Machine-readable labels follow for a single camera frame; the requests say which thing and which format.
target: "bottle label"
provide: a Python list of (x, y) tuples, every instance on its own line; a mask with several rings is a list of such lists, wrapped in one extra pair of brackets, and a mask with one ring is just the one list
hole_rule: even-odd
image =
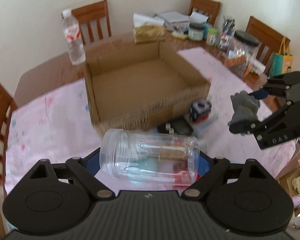
[(79, 27), (66, 29), (64, 31), (64, 34), (68, 42), (74, 41), (81, 37), (81, 32)]
[(230, 35), (226, 35), (225, 33), (222, 33), (220, 37), (220, 47), (228, 47), (229, 41), (230, 41)]

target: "green jar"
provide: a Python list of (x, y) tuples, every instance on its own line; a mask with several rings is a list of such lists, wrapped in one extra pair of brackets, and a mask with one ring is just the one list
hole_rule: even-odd
[(209, 28), (206, 43), (209, 46), (215, 46), (218, 38), (218, 29)]

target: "pink tablecloth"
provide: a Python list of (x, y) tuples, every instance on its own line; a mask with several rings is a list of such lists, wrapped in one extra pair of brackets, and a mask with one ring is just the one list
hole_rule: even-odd
[[(209, 99), (212, 111), (219, 118), (202, 133), (208, 144), (208, 155), (222, 156), (235, 163), (254, 158), (276, 176), (291, 159), (294, 142), (261, 151), (252, 135), (231, 134), (227, 126), (233, 114), (230, 95), (241, 90), (250, 92), (251, 89), (204, 49), (194, 48), (179, 53), (203, 76), (211, 79)], [(262, 103), (259, 119), (270, 114), (271, 111)], [(7, 192), (39, 159), (48, 158), (52, 163), (60, 163), (73, 156), (85, 157), (100, 143), (101, 138), (90, 122), (84, 80), (35, 99), (12, 115), (6, 152)], [(96, 178), (116, 193), (121, 189), (171, 189), (171, 186), (110, 179), (101, 171)]]

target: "water bottle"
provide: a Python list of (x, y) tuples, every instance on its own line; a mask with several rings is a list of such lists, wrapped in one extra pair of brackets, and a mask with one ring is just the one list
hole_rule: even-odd
[(68, 53), (72, 65), (79, 65), (86, 60), (78, 20), (71, 14), (71, 9), (62, 12), (63, 33), (68, 42)]

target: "wooden dining table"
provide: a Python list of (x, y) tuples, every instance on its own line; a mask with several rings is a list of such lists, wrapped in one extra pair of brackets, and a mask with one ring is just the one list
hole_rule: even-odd
[[(208, 46), (205, 41), (176, 39), (170, 35), (170, 32), (166, 32), (165, 36), (165, 42), (175, 51), (200, 46), (214, 57), (222, 60), (219, 56), (218, 49)], [(86, 58), (89, 60), (103, 53), (115, 53), (116, 50), (131, 43), (134, 43), (133, 34), (126, 33), (104, 39), (93, 44), (88, 44), (85, 46)], [(17, 106), (24, 106), (41, 95), (63, 85), (82, 79), (84, 77), (83, 69), (83, 64), (73, 66), (70, 62), (68, 53), (63, 53), (27, 71), (21, 76), (14, 95)], [(234, 74), (238, 74), (238, 69), (236, 67), (232, 67), (230, 70)], [(243, 77), (242, 80), (253, 90), (258, 90), (260, 86), (266, 83), (266, 78), (267, 76), (265, 74), (258, 76), (256, 74), (249, 73), (247, 76)], [(278, 109), (275, 97), (269, 96), (264, 99), (264, 102), (270, 110), (276, 111)]]

